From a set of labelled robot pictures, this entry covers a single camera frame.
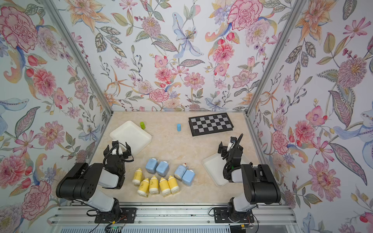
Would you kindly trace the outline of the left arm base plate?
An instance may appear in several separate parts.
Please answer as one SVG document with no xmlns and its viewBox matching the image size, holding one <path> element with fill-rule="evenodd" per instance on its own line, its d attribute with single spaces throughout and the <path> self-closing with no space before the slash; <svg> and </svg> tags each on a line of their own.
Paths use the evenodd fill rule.
<svg viewBox="0 0 373 233">
<path fill-rule="evenodd" d="M 136 208 L 123 208 L 120 210 L 114 210 L 111 212 L 97 212 L 95 216 L 94 223 L 134 223 L 136 217 L 137 209 Z"/>
</svg>

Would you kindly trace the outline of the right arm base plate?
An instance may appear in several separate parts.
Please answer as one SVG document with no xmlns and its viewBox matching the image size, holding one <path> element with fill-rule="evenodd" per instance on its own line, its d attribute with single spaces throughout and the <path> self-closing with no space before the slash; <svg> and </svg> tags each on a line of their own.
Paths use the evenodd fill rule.
<svg viewBox="0 0 373 233">
<path fill-rule="evenodd" d="M 251 210 L 246 212 L 237 212 L 228 207 L 212 208 L 215 223 L 255 223 L 254 215 Z"/>
</svg>

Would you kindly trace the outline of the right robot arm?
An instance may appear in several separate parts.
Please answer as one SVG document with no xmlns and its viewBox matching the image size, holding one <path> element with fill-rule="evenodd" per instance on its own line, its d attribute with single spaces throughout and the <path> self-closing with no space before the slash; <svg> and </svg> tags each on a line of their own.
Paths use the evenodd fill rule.
<svg viewBox="0 0 373 233">
<path fill-rule="evenodd" d="M 243 134 L 231 137 L 227 146 L 219 144 L 218 154 L 225 165 L 222 176 L 230 183 L 242 183 L 243 193 L 230 199 L 226 207 L 214 208 L 215 223 L 255 223 L 253 209 L 259 204 L 280 203 L 281 192 L 269 165 L 243 164 Z"/>
</svg>

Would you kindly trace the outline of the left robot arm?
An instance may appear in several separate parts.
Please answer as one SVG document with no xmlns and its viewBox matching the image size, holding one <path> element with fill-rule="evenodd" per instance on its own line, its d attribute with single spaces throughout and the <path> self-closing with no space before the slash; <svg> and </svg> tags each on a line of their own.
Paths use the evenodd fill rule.
<svg viewBox="0 0 373 233">
<path fill-rule="evenodd" d="M 131 147 L 112 141 L 104 150 L 102 163 L 76 163 L 56 188 L 58 198 L 77 201 L 91 207 L 87 211 L 95 223 L 134 223 L 136 208 L 123 208 L 119 200 L 98 187 L 119 190 L 125 181 L 125 164 L 134 161 Z"/>
</svg>

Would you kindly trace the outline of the blue sharpener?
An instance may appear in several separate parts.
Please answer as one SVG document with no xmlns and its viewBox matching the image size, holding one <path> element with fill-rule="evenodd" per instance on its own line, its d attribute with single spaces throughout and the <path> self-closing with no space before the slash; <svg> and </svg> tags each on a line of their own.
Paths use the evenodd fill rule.
<svg viewBox="0 0 373 233">
<path fill-rule="evenodd" d="M 169 162 L 161 161 L 158 166 L 156 167 L 156 173 L 161 176 L 165 177 L 170 170 Z"/>
<path fill-rule="evenodd" d="M 186 170 L 184 175 L 182 176 L 183 184 L 187 186 L 191 186 L 195 179 L 195 172 L 193 170 Z"/>
<path fill-rule="evenodd" d="M 145 169 L 150 174 L 156 174 L 156 168 L 158 166 L 158 160 L 155 158 L 151 158 L 148 160 Z"/>
<path fill-rule="evenodd" d="M 185 172 L 187 171 L 187 169 L 188 169 L 188 166 L 187 166 L 186 163 L 183 163 L 183 164 L 179 165 L 174 172 L 175 178 L 177 178 L 179 180 L 182 180 L 182 177 L 185 174 Z"/>
</svg>

